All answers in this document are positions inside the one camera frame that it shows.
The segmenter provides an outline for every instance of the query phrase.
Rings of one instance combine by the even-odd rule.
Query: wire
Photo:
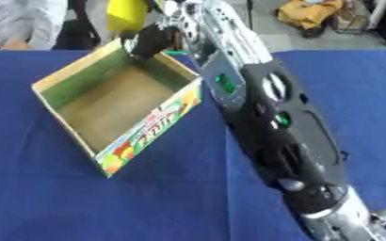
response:
[[[248,15],[249,15],[249,28],[253,30],[253,0],[247,0],[247,8],[248,8]]]

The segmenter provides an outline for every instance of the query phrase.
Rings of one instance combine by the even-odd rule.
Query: robotic hand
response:
[[[386,241],[386,211],[371,213],[346,182],[344,157],[304,90],[233,8],[171,4],[162,22],[139,32],[132,55],[183,44],[243,151],[312,239]]]

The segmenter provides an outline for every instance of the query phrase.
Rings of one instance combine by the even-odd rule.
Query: table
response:
[[[0,52],[0,240],[308,240],[203,103],[107,180],[31,92],[85,52]],[[386,51],[278,53],[386,208]]]

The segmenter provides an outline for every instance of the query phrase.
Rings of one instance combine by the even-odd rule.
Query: black glove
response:
[[[139,58],[150,58],[159,52],[169,48],[176,42],[180,31],[175,26],[161,29],[158,24],[151,24],[137,34],[137,43],[132,50],[132,55]],[[130,39],[126,34],[121,35],[121,43]]]

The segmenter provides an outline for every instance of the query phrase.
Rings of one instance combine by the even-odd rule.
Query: cardboard box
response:
[[[32,89],[107,177],[201,101],[201,79],[164,54],[134,61],[115,40]]]

